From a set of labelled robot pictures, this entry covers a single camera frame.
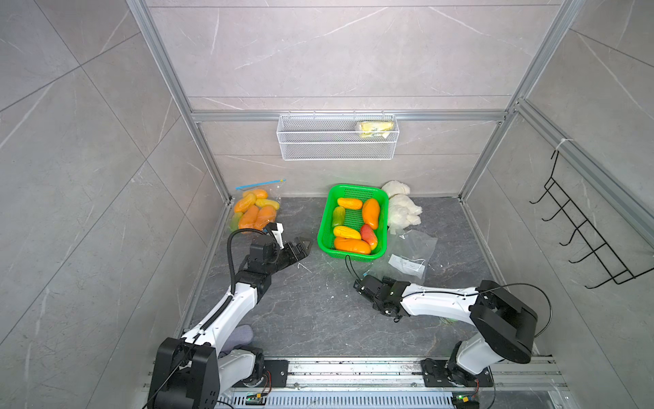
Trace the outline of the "clear zip-top bag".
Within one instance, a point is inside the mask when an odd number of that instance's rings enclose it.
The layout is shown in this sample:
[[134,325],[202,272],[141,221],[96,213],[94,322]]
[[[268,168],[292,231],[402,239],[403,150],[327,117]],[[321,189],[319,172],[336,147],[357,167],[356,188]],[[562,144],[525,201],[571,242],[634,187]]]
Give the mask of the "clear zip-top bag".
[[375,267],[377,276],[423,284],[437,243],[426,233],[398,230],[388,236],[387,250]]
[[279,179],[236,187],[230,230],[252,228],[262,231],[269,223],[275,223],[285,184],[286,180]]

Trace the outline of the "green yellow mango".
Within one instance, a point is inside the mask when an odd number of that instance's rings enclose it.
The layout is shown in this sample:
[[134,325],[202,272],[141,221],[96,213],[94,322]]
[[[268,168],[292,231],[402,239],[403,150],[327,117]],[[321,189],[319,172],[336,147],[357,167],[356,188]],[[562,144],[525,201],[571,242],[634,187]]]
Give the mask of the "green yellow mango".
[[233,216],[229,223],[229,229],[231,232],[239,229],[240,219],[242,218],[243,214],[244,214],[243,212],[233,213]]

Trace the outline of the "yellow orange mango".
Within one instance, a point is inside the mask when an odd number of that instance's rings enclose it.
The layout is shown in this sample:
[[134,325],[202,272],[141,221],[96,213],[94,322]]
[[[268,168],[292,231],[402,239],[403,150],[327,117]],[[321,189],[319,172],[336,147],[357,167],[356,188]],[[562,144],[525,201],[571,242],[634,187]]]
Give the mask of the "yellow orange mango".
[[256,200],[256,194],[246,193],[243,198],[235,204],[234,211],[236,213],[246,213],[246,211],[255,204]]

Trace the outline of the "large orange mango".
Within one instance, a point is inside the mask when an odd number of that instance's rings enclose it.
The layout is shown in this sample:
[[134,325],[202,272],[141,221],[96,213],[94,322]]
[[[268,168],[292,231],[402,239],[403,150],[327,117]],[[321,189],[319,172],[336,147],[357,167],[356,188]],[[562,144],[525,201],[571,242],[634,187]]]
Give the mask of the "large orange mango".
[[381,207],[376,199],[371,198],[364,202],[361,209],[361,215],[365,225],[373,230],[377,230],[379,227],[380,213]]

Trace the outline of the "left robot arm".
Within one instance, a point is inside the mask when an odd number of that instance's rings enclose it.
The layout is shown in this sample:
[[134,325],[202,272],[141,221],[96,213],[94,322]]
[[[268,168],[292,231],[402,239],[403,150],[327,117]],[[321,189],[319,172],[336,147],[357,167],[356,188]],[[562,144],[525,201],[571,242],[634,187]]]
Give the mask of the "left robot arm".
[[252,229],[250,253],[239,266],[228,251],[230,286],[225,296],[197,325],[158,347],[146,408],[213,408],[237,384],[262,386],[269,394],[284,384],[284,373],[266,367],[261,349],[248,344],[226,350],[234,330],[259,303],[272,277],[307,258],[310,239],[282,238],[280,223]]

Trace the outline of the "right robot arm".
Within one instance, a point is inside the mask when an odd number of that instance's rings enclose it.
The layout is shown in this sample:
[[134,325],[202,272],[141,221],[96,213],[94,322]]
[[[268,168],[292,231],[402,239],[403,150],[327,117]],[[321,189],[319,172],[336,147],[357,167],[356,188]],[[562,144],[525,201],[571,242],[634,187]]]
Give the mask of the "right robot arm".
[[354,277],[354,290],[395,323],[405,317],[434,316],[475,327],[477,333],[457,342],[447,361],[421,361],[426,385],[444,378],[459,387],[478,387],[480,375],[496,363],[530,363],[534,340],[553,319],[549,296],[533,284],[524,286],[539,291],[548,305],[548,318],[541,330],[536,328],[538,313],[507,290],[513,284],[481,281],[478,286],[463,289],[426,287],[388,277],[360,276],[351,257],[345,258],[345,265]]

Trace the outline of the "orange mango at basket front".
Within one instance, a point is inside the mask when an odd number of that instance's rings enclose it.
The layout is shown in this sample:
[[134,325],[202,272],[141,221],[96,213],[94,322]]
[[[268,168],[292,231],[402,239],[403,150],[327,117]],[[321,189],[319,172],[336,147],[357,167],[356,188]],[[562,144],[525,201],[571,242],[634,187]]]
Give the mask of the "orange mango at basket front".
[[358,255],[371,254],[371,246],[364,240],[336,237],[334,240],[334,247],[339,252],[348,252]]

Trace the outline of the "red mango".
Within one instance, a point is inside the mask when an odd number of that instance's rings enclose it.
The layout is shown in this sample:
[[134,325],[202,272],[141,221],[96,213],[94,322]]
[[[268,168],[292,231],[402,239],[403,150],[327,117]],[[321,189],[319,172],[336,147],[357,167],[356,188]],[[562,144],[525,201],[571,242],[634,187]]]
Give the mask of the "red mango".
[[370,225],[364,224],[359,230],[359,234],[361,240],[369,245],[371,251],[374,251],[378,246],[378,238],[376,237],[374,229]]

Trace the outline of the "green plastic basket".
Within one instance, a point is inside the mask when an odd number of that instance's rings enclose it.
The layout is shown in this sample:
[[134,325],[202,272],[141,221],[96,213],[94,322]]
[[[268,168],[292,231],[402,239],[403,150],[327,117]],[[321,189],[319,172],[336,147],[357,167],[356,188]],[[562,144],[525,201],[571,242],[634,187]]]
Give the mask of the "green plastic basket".
[[[334,240],[337,237],[333,234],[332,216],[333,211],[338,206],[337,201],[339,199],[359,199],[362,204],[368,199],[375,199],[378,202],[380,206],[378,229],[374,230],[378,244],[374,250],[371,250],[370,254],[345,252],[335,247]],[[353,261],[373,262],[381,258],[385,254],[388,244],[388,205],[389,197],[380,188],[348,184],[335,185],[330,189],[325,203],[325,210],[318,231],[318,246],[328,256],[339,259],[345,259],[349,256]]]

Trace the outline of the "white plush toy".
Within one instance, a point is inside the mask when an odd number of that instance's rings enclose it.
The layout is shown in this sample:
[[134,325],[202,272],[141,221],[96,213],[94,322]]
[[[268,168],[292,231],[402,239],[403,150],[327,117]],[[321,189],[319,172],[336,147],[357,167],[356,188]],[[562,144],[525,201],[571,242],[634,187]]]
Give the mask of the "white plush toy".
[[389,197],[388,229],[391,234],[421,224],[422,207],[417,206],[409,197],[410,187],[408,185],[399,181],[389,181],[381,189]]

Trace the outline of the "grey purple cloth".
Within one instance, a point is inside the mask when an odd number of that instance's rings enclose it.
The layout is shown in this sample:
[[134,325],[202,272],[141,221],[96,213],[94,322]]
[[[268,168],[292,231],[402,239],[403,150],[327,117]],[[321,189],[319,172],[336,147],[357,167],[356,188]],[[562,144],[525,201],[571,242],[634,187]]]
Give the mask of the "grey purple cloth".
[[221,354],[229,354],[232,350],[249,346],[254,338],[250,325],[236,327],[221,348]]

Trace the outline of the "metal base rail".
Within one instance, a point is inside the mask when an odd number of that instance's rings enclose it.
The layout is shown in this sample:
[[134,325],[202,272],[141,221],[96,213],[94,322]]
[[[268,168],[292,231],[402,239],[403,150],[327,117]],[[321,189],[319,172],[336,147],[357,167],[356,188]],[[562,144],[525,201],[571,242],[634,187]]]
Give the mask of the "metal base rail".
[[459,385],[443,359],[271,357],[250,381],[184,366],[148,408],[575,408],[555,361],[500,362]]

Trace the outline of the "black wall hook rack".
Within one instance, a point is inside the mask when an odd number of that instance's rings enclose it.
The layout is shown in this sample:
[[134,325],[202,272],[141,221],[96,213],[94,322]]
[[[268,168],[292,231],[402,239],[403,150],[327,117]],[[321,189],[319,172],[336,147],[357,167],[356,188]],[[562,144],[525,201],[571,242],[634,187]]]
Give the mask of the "black wall hook rack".
[[550,223],[562,218],[571,226],[571,232],[567,240],[559,242],[561,247],[569,247],[574,243],[582,245],[582,253],[576,258],[570,258],[567,263],[577,265],[593,260],[599,266],[601,279],[587,284],[584,287],[589,290],[598,289],[607,284],[616,286],[624,285],[630,281],[640,278],[645,274],[653,272],[653,267],[643,271],[633,271],[625,260],[618,255],[618,252],[603,235],[596,225],[596,222],[588,217],[581,206],[572,198],[555,177],[556,168],[559,162],[560,152],[553,151],[550,156],[551,166],[548,178],[542,185],[542,192],[537,199],[530,200],[532,206],[537,206],[543,201],[550,202],[555,209],[550,216],[542,217],[543,223]]

